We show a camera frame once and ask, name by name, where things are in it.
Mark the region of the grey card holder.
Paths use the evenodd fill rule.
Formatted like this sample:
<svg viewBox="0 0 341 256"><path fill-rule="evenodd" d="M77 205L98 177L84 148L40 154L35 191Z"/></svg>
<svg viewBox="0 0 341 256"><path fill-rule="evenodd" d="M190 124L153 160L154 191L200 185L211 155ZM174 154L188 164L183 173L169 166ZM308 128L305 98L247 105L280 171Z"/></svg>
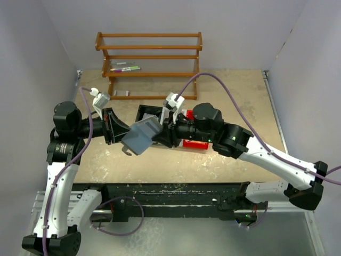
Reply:
<svg viewBox="0 0 341 256"><path fill-rule="evenodd" d="M127 156L141 155L153 144L152 137L162 129L162 125L154 117L135 122L121 141L122 152Z"/></svg>

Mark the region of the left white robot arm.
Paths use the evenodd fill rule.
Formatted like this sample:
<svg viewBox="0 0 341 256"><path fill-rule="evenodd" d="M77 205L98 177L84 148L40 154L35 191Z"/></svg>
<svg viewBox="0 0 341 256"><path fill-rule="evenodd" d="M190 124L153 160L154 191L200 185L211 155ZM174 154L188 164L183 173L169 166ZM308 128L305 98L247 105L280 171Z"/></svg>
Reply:
<svg viewBox="0 0 341 256"><path fill-rule="evenodd" d="M39 219L31 235L22 240L22 248L34 255L76 255L81 231L92 212L109 205L106 186L86 188L70 208L72 187L81 156L89 146L85 139L104 137L107 144L118 143L129 131L113 112L104 108L97 118L82 118L77 106L65 101L55 106L54 129L47 147L47 184Z"/></svg>

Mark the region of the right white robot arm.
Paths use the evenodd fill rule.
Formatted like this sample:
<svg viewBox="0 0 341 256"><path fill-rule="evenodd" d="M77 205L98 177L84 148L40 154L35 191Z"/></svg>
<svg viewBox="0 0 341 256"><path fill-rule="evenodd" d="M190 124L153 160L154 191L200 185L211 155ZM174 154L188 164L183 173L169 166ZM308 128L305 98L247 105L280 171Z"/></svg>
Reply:
<svg viewBox="0 0 341 256"><path fill-rule="evenodd" d="M170 113L153 140L168 148L177 147L181 140L211 143L212 149L222 156L255 164L280 177L273 182L244 182L237 195L237 203L243 209L266 201L289 201L308 211L317 208L323 194L326 163L305 162L260 142L251 131L226 123L221 111L209 103L195 106L192 116L189 119Z"/></svg>

